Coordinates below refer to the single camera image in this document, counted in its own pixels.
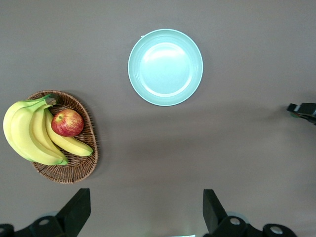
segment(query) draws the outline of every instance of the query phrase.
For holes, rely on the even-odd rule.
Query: woven basket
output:
[[[57,90],[43,90],[32,94],[27,99],[38,99],[47,94],[59,96],[57,104],[49,108],[53,115],[63,109],[73,109],[82,116],[84,128],[81,134],[75,138],[88,144],[93,149],[93,153],[89,157],[79,157],[61,149],[68,159],[67,165],[44,165],[37,162],[31,162],[31,164],[40,175],[51,181],[61,184],[73,184],[88,177],[96,167],[98,148],[94,126],[86,108],[70,94]]]

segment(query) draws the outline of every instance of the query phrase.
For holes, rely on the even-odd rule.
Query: banana stem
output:
[[[48,105],[56,105],[56,99],[55,98],[51,98],[51,97],[47,97],[47,98],[45,98],[45,102],[46,102],[46,104],[48,104]]]

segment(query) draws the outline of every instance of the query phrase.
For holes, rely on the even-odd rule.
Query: plate rim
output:
[[[133,83],[133,80],[132,80],[132,76],[131,76],[131,72],[130,72],[130,64],[131,64],[131,57],[134,53],[134,51],[136,50],[136,47],[137,45],[140,44],[141,41],[143,41],[146,37],[148,37],[149,35],[151,34],[154,34],[156,32],[161,32],[161,31],[169,31],[169,32],[176,32],[178,34],[181,34],[183,35],[185,38],[187,38],[192,44],[193,46],[196,48],[196,51],[198,53],[198,58],[200,60],[200,76],[198,77],[198,80],[197,80],[197,85],[196,87],[192,90],[192,92],[186,96],[183,100],[179,100],[177,102],[172,102],[172,103],[168,103],[168,104],[164,104],[164,103],[157,103],[157,102],[153,102],[149,99],[146,99],[141,93],[139,93],[139,91],[135,88],[135,85]],[[129,80],[130,80],[130,83],[132,84],[132,87],[134,88],[134,90],[136,91],[136,93],[142,98],[144,99],[145,101],[151,103],[151,104],[154,104],[154,105],[158,105],[158,106],[174,106],[174,105],[177,105],[177,104],[180,104],[184,101],[186,101],[187,99],[189,99],[194,93],[195,91],[197,90],[197,88],[199,87],[200,85],[200,82],[202,80],[202,77],[203,77],[203,70],[204,70],[204,65],[203,65],[203,57],[202,57],[202,54],[201,54],[201,51],[200,49],[198,48],[197,44],[185,33],[179,31],[179,30],[175,30],[175,29],[168,29],[168,28],[162,28],[162,29],[157,29],[157,30],[153,30],[153,31],[150,31],[148,33],[146,33],[145,35],[141,36],[140,39],[135,43],[135,45],[133,46],[132,50],[131,50],[131,53],[129,55],[129,59],[128,59],[128,65],[127,65],[127,70],[128,70],[128,77],[129,77]]]

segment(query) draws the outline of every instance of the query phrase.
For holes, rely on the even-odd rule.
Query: screw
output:
[[[41,221],[39,222],[39,225],[40,225],[40,226],[43,226],[43,225],[46,225],[48,222],[49,222],[49,220],[44,219],[44,220],[41,220]]]
[[[271,230],[273,233],[277,234],[277,235],[283,234],[283,231],[281,230],[281,228],[279,228],[279,227],[277,227],[277,226],[271,226],[271,227],[270,227],[270,230]]]
[[[235,217],[233,217],[233,218],[231,218],[230,219],[230,221],[231,221],[231,223],[233,224],[233,225],[240,225],[240,220],[238,220],[237,218],[235,218]]]

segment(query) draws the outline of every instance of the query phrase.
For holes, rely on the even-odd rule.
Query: banana bunch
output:
[[[56,104],[51,95],[14,103],[3,119],[3,131],[9,145],[23,158],[46,165],[66,165],[68,160],[57,146],[78,156],[93,150],[71,137],[64,138],[51,128],[53,115],[48,110]]]

